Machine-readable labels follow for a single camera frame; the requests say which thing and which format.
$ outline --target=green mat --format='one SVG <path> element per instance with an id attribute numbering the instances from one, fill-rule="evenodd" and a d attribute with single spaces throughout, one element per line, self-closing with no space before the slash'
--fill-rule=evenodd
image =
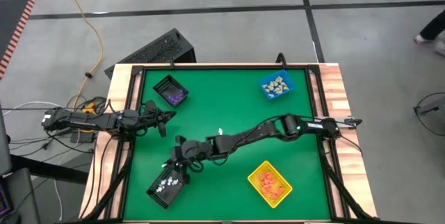
<path id="1" fill-rule="evenodd" d="M 129 180 L 125 220 L 320 220 L 329 219 L 316 138 L 302 136 L 285 143 L 262 140 L 240 147 L 223 166 L 204 162 L 202 173 L 191 172 L 191 183 L 168 209 L 163 209 L 145 192 L 170 158 L 175 136 L 204 141 L 206 136 L 237 134 L 262 120 L 285 113 L 312 115 L 304 70 L 289 70 L 296 89 L 267 100 L 259 80 L 274 70 L 149 70 L 142 102 L 154 100 L 163 110 L 177 115 L 169 121 L 167 137 L 157 129 L 136 140 Z M 173 109 L 156 94 L 153 86 L 168 74 L 183 85 L 189 95 Z M 247 180 L 248 175 L 268 160 L 293 187 L 293 191 L 272 209 Z"/>

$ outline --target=yellow cable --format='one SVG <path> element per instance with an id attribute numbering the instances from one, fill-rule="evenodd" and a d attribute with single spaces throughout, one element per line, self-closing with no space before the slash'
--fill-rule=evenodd
<path id="1" fill-rule="evenodd" d="M 88 20 L 85 18 L 85 15 L 83 14 L 83 10 L 82 10 L 81 6 L 79 5 L 79 2 L 78 2 L 77 0 L 74 0 L 74 2 L 76 3 L 77 8 L 78 8 L 79 11 L 81 12 L 81 15 L 82 15 L 82 18 L 83 18 L 84 22 L 85 22 L 88 26 L 90 26 L 90 28 L 96 33 L 97 39 L 99 40 L 99 43 L 100 43 L 100 55 L 99 55 L 99 59 L 97 60 L 96 64 L 95 64 L 95 65 L 91 68 L 91 70 L 90 70 L 90 74 L 92 74 L 92 73 L 96 70 L 97 66 L 101 63 L 102 58 L 104 57 L 104 45 L 102 44 L 102 39 L 100 38 L 100 35 L 99 35 L 99 33 L 97 32 L 97 30 L 96 30 L 96 29 L 92 26 L 92 24 L 91 24 L 90 22 L 88 22 Z M 76 108 L 77 101 L 79 100 L 79 97 L 80 97 L 81 94 L 82 94 L 83 87 L 85 86 L 85 83 L 86 83 L 87 80 L 88 80 L 88 77 L 85 77 L 85 79 L 83 80 L 82 85 L 81 85 L 81 87 L 80 87 L 80 89 L 79 89 L 79 91 L 78 91 L 78 93 L 77 93 L 76 99 L 75 99 L 75 101 L 74 101 L 74 106 L 73 106 L 73 108 Z"/>

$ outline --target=wooden table frame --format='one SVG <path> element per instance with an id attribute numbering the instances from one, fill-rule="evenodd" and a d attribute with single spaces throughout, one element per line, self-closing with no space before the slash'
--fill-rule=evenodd
<path id="1" fill-rule="evenodd" d="M 143 87 L 144 77 L 142 76 L 142 69 L 144 67 L 150 68 L 168 68 L 170 64 L 167 63 L 150 63 L 150 64 L 118 64 L 115 66 L 113 78 L 111 79 L 110 89 L 108 92 L 108 99 L 112 101 L 112 106 L 115 110 L 122 109 L 137 109 L 138 95 Z M 315 105 L 314 115 L 330 116 L 334 118 L 341 118 L 350 116 L 350 109 L 346 92 L 343 86 L 343 80 L 338 64 L 313 64 L 313 63 L 289 63 L 288 66 L 305 66 L 311 70 L 308 78 L 310 78 L 311 86 L 309 91 L 312 92 Z M 223 69 L 230 67 L 246 67 L 246 68 L 270 68 L 279 70 L 282 67 L 280 63 L 181 63 L 175 64 L 176 68 L 209 68 L 209 69 Z M 355 130 L 342 129 L 341 133 L 346 138 L 349 138 L 354 143 L 358 144 Z M 81 213 L 85 210 L 86 216 L 96 205 L 97 196 L 99 199 L 103 196 L 105 191 L 109 188 L 112 179 L 117 175 L 118 168 L 121 169 L 128 155 L 128 143 L 119 143 L 112 140 L 108 147 L 110 136 L 106 132 L 99 133 L 96 148 L 95 160 L 90 168 L 90 176 L 88 178 L 85 195 L 83 197 Z M 334 169 L 341 172 L 341 179 L 343 184 L 348 189 L 350 194 L 354 197 L 357 203 L 368 214 L 375 216 L 375 207 L 369 188 L 366 171 L 364 169 L 363 159 L 359 151 L 350 143 L 343 142 L 339 139 L 337 142 L 324 143 L 324 148 L 329 152 L 328 161 Z M 101 184 L 98 185 L 99 176 L 102 176 Z M 107 208 L 101 215 L 101 218 L 122 218 L 123 205 L 121 204 L 122 196 L 126 195 L 127 179 L 119 185 L 115 192 L 113 201 L 108 204 Z M 334 213 L 337 217 L 354 217 L 353 213 L 340 197 L 335 185 L 332 183 L 326 184 L 327 191 L 330 191 L 328 198 L 332 199 L 332 206 L 330 213 Z"/>

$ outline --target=shoe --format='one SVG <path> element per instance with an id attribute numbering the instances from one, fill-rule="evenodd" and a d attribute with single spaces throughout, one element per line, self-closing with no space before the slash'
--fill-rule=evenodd
<path id="1" fill-rule="evenodd" d="M 442 56 L 445 56 L 445 42 L 438 40 L 434 46 L 434 51 Z"/>
<path id="2" fill-rule="evenodd" d="M 418 45 L 432 42 L 432 40 L 426 40 L 425 38 L 423 38 L 422 35 L 418 35 L 418 36 L 414 37 L 413 40 Z"/>

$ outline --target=orange striped edge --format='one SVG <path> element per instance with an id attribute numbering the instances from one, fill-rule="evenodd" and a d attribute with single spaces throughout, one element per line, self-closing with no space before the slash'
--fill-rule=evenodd
<path id="1" fill-rule="evenodd" d="M 20 17 L 19 23 L 15 28 L 13 36 L 6 47 L 6 52 L 2 58 L 0 58 L 0 80 L 5 76 L 6 68 L 13 57 L 13 53 L 17 45 L 19 44 L 20 36 L 22 35 L 23 30 L 25 29 L 26 23 L 28 22 L 28 18 L 31 15 L 31 10 L 33 9 L 35 4 L 35 0 L 29 0 L 25 9 L 23 10 L 23 14 Z"/>

